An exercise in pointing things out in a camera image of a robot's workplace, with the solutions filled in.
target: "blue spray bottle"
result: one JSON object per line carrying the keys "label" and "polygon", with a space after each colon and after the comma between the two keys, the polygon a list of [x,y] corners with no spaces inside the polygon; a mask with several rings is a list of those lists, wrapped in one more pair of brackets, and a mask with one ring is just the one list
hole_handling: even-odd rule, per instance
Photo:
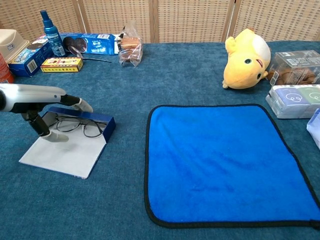
{"label": "blue spray bottle", "polygon": [[40,13],[44,25],[44,33],[48,38],[53,54],[56,57],[66,57],[67,54],[57,27],[52,23],[46,10],[41,10]]}

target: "small cardboard box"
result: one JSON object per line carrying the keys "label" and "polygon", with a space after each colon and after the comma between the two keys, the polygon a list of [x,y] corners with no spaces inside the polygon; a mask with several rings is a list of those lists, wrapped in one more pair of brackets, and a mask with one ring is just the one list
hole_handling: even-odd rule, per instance
{"label": "small cardboard box", "polygon": [[41,65],[44,73],[77,73],[84,62],[81,57],[50,57]]}
{"label": "small cardboard box", "polygon": [[[80,126],[69,132],[61,132],[56,128],[56,117],[95,121],[104,125],[101,127],[102,134],[98,137],[87,137],[84,128]],[[114,117],[53,106],[42,119],[52,132],[67,135],[69,140],[50,142],[39,137],[19,162],[82,179],[88,178],[116,127]]]}
{"label": "small cardboard box", "polygon": [[320,84],[320,54],[314,50],[276,52],[268,70],[270,84]]}
{"label": "small cardboard box", "polygon": [[41,64],[53,54],[47,36],[43,35],[9,61],[8,66],[17,77],[32,77],[40,69]]}
{"label": "small cardboard box", "polygon": [[83,54],[117,55],[117,35],[98,33],[71,33],[60,34],[65,49],[73,46]]}

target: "yellow box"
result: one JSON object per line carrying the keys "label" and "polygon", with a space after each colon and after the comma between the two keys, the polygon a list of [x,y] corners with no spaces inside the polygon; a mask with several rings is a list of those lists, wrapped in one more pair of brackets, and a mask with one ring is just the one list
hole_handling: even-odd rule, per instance
{"label": "yellow box", "polygon": [[40,68],[44,73],[77,73],[83,65],[81,57],[49,57]]}

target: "blue towel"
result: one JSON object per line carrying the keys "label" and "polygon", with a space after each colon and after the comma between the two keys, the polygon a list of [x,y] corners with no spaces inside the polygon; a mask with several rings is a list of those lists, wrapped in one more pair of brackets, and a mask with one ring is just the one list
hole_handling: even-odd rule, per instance
{"label": "blue towel", "polygon": [[257,104],[155,107],[144,198],[168,228],[320,226],[306,174]]}

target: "plastic container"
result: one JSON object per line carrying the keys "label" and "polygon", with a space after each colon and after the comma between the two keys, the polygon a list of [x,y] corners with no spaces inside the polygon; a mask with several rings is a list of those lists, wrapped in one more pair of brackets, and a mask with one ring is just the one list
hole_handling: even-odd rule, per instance
{"label": "plastic container", "polygon": [[314,50],[276,52],[269,66],[272,86],[320,84],[320,54]]}
{"label": "plastic container", "polygon": [[275,85],[265,99],[278,119],[310,119],[320,108],[320,84]]}
{"label": "plastic container", "polygon": [[143,57],[144,44],[138,34],[136,21],[130,20],[118,38],[118,59],[121,66],[124,66],[125,63],[131,63],[134,67],[138,66]]}
{"label": "plastic container", "polygon": [[24,40],[17,30],[0,29],[0,53],[7,63],[19,54],[28,44],[29,41]]}
{"label": "plastic container", "polygon": [[14,76],[11,74],[9,67],[0,53],[0,83],[14,83]]}
{"label": "plastic container", "polygon": [[48,38],[53,54],[56,57],[66,57],[67,54],[57,27],[52,23],[46,10],[41,10],[40,13],[44,25],[44,33]]}

